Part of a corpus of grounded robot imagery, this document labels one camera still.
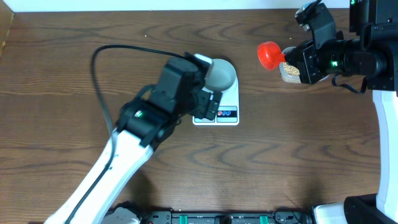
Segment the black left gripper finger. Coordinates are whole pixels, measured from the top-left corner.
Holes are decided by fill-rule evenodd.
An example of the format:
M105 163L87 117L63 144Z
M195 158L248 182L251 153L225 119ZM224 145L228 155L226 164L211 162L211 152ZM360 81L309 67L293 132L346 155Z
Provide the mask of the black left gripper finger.
M211 93L201 90L197 94L198 104L195 109L195 117L198 119L213 120L215 118L214 112L210 111Z
M213 92L213 98L210 101L210 114L211 114L210 119L211 120L215 119L215 117L217 115L222 96L223 96L223 93L221 91L215 90Z

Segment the red plastic measuring scoop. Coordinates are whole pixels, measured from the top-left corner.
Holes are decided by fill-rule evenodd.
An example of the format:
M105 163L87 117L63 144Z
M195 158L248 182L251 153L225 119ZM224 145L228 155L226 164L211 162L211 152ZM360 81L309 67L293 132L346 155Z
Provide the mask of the red plastic measuring scoop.
M266 70L273 70L282 62L285 62L285 54L283 54L280 47L272 41L259 44L257 56L261 65Z

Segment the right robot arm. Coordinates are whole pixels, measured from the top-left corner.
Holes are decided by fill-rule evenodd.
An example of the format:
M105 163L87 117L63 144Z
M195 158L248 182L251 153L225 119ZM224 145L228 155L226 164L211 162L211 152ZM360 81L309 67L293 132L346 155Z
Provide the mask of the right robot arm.
M314 84L332 75L362 75L362 95L371 90L380 136L381 176L376 194L347 197L344 202L318 205L316 223L397 223L397 1L350 1L349 30L357 39L345 39L321 1L304 4L295 19L312 39L285 55L300 72L300 81Z

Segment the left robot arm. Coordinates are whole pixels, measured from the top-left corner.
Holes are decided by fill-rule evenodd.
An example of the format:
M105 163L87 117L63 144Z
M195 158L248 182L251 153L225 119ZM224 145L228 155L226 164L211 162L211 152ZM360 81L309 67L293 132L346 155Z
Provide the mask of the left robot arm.
M189 114L211 119L222 93L206 91L214 60L200 54L173 55L159 81L144 86L111 120L109 140L89 173L47 223L101 223L124 186Z

